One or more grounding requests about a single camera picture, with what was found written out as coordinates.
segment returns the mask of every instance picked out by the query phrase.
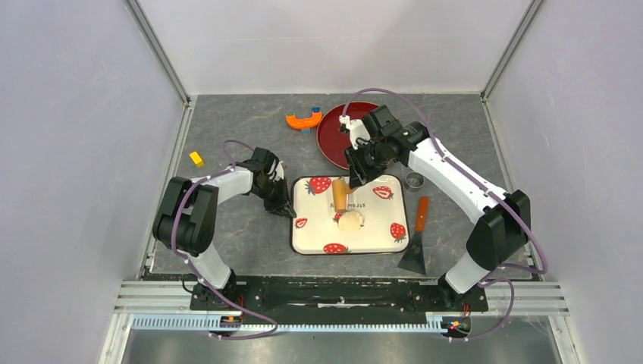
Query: small yellow cube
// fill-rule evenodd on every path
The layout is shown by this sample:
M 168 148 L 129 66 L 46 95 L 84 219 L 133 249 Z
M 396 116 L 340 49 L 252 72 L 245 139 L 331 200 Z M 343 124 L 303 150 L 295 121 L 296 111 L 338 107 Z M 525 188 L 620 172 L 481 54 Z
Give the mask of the small yellow cube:
M 197 152 L 191 152 L 190 153 L 190 158 L 192 159 L 192 162 L 196 165 L 196 167 L 203 167 L 205 165 L 205 162 L 203 161 L 203 158 L 201 158 L 201 155 Z

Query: black spatula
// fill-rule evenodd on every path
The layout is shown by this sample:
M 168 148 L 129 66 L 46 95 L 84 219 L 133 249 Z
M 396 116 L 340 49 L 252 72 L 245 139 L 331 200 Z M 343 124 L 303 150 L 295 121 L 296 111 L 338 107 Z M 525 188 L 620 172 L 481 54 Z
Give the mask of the black spatula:
M 428 212 L 428 197 L 420 197 L 420 204 L 418 207 L 418 218 L 416 219 L 416 232 L 413 233 L 409 246 L 402 256 L 402 259 L 397 263 L 398 268 L 406 271 L 412 271 L 421 275 L 426 275 L 426 267 L 424 265 L 424 251 L 422 250 L 422 232 L 426 222 L 426 214 Z

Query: strawberry tray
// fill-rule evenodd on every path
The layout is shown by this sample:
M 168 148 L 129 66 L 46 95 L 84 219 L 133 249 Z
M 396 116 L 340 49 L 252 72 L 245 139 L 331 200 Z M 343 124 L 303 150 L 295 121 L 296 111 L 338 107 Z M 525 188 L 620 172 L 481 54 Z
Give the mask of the strawberry tray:
M 385 174 L 348 196 L 348 209 L 359 212 L 364 224 L 355 232 L 338 227 L 333 205 L 333 180 L 344 176 L 302 177 L 293 184 L 290 244 L 303 255 L 398 253 L 409 243 L 409 228 L 397 177 Z

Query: red plate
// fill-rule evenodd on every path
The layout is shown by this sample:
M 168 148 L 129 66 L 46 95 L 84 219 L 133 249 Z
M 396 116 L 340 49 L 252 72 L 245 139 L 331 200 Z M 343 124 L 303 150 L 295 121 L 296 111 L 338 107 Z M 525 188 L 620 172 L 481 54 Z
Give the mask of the red plate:
M 331 163 L 339 168 L 348 169 L 343 151 L 350 146 L 350 139 L 348 135 L 340 132 L 340 116 L 344 105 L 339 105 L 324 115 L 317 126 L 317 144 L 321 153 Z M 351 119 L 361 119 L 377 107 L 370 102 L 351 102 L 346 115 Z

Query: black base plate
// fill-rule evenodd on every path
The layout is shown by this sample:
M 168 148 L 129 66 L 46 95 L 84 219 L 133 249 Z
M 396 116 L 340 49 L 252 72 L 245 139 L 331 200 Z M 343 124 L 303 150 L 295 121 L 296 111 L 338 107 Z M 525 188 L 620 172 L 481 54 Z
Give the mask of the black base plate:
M 485 291 L 477 286 L 448 309 L 438 298 L 435 279 L 236 276 L 223 294 L 282 325 L 425 324 L 426 312 L 462 312 L 465 303 L 472 312 L 488 310 Z M 342 302 L 359 306 L 329 306 Z M 224 308 L 210 290 L 194 287 L 190 309 Z M 265 324 L 251 315 L 243 322 Z

